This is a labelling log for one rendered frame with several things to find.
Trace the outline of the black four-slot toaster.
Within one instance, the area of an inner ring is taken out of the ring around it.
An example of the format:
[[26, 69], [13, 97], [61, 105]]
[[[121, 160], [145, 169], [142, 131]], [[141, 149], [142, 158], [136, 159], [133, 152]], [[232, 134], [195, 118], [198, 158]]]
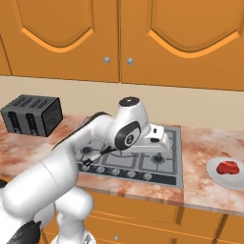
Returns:
[[1, 109], [7, 131], [48, 137], [63, 120], [59, 97], [21, 94]]

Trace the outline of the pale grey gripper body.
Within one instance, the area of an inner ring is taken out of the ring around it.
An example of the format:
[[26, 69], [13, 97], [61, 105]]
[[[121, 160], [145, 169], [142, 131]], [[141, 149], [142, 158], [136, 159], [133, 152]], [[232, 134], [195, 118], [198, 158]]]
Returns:
[[172, 143], [169, 137], [164, 134], [163, 138], [159, 142], [149, 141], [142, 145], [132, 145], [129, 149], [129, 153], [167, 153], [172, 148]]

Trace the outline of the orange drawer front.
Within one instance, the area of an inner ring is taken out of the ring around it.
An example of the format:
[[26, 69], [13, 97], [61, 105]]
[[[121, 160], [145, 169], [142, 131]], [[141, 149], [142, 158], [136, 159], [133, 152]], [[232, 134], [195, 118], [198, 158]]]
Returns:
[[174, 223], [175, 229], [181, 234], [204, 238], [211, 244], [215, 244], [227, 218], [225, 213], [179, 207]]
[[85, 226], [97, 244], [172, 244], [169, 234], [103, 217], [91, 216]]
[[156, 202], [126, 198], [104, 193], [90, 192], [94, 200], [94, 212], [134, 220], [177, 222], [178, 208]]

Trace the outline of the red raw steak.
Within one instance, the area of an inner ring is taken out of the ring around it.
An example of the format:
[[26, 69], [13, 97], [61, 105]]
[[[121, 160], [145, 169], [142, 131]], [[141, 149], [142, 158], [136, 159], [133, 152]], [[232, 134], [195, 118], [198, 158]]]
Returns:
[[239, 167], [234, 161], [222, 161], [218, 164], [216, 171], [219, 174], [239, 174]]

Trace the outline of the white plate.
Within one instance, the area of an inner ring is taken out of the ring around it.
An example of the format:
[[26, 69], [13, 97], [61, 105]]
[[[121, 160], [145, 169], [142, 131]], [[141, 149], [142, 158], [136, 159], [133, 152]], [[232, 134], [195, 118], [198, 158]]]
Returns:
[[[222, 161], [234, 161], [239, 167], [239, 174], [219, 174], [216, 171], [218, 164]], [[244, 191], [244, 163], [230, 157], [215, 157], [208, 161], [206, 171], [209, 177], [222, 187]]]

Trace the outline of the grey gas hob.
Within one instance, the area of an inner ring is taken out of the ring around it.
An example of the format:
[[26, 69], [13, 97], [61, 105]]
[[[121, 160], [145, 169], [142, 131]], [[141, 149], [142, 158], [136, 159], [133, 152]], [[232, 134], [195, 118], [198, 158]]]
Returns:
[[[76, 151], [79, 171], [89, 174], [117, 177], [139, 182], [183, 188], [183, 169], [181, 153], [181, 130], [177, 127], [165, 127], [172, 148], [168, 152], [131, 153], [111, 152], [96, 159], [88, 171], [82, 171], [83, 161], [106, 149], [106, 144], [101, 141], [91, 141]], [[104, 167], [103, 173], [98, 173], [98, 167]], [[119, 175], [112, 175], [112, 169], [119, 169]], [[129, 171], [135, 172], [135, 177], [127, 177]], [[144, 173], [152, 175], [151, 180], [143, 178]]]

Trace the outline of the orange arched cupboard door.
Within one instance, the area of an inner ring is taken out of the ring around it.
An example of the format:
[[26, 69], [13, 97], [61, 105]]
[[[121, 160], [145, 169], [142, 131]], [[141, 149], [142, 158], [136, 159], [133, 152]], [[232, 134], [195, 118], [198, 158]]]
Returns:
[[118, 80], [117, 0], [0, 0], [0, 36], [14, 75]]
[[244, 91], [244, 0], [121, 0], [120, 16], [124, 83]]

